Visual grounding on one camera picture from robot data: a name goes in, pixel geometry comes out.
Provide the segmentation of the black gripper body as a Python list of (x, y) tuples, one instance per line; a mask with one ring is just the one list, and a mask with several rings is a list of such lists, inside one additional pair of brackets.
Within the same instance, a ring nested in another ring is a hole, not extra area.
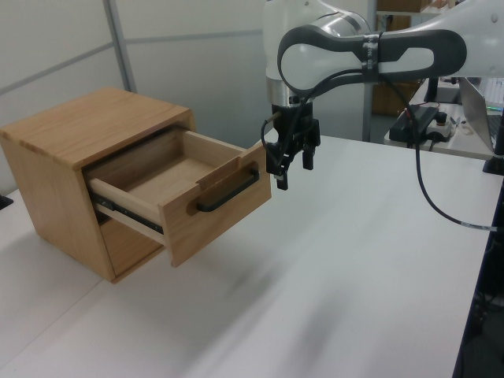
[(299, 152), (314, 148), (313, 104), (300, 106), (272, 105), (272, 112), (280, 115), (273, 121), (278, 133), (276, 145), (283, 152)]

